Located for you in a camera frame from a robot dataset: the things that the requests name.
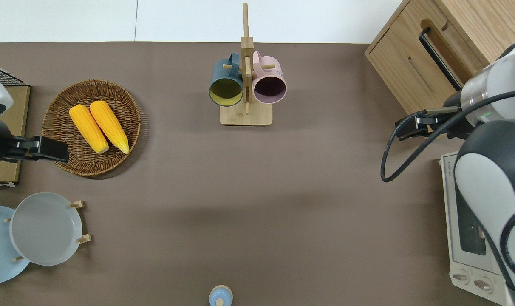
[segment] pink mug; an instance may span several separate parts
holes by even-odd
[[[263,69],[264,65],[274,64],[274,68]],[[286,81],[277,59],[272,56],[261,56],[254,52],[254,73],[252,91],[254,97],[262,103],[277,103],[286,95]]]

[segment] yellow corn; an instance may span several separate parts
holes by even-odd
[[[89,106],[93,118],[110,142],[125,154],[129,153],[129,142],[120,122],[104,101],[95,101]]]
[[[101,154],[108,150],[105,137],[85,105],[78,104],[71,107],[69,116],[93,151]]]

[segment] brown tablecloth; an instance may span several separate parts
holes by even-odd
[[[30,264],[0,284],[0,305],[489,304],[450,283],[437,141],[394,182],[379,177],[405,114],[364,56],[367,45],[256,43],[288,92],[269,127],[222,126],[207,94],[237,43],[0,43],[0,67],[32,85],[27,136],[65,87],[97,78],[143,110],[135,152],[92,180],[23,162],[0,188],[16,207],[42,191],[83,200],[94,241],[65,263]],[[421,140],[395,143],[390,173]]]

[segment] woven tray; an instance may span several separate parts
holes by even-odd
[[[71,107],[77,104],[89,107],[93,101],[99,99],[106,101],[118,118],[129,141],[129,154],[139,139],[141,114],[135,99],[123,87],[98,79],[67,87],[52,101],[42,121],[42,135],[69,146],[69,162],[55,163],[67,172],[79,176],[96,176],[116,168],[129,156],[110,142],[108,151],[103,154],[95,153],[71,120]]]

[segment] white wall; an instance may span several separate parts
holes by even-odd
[[[246,0],[258,43],[370,43],[401,0]],[[0,0],[0,42],[225,41],[242,0]]]

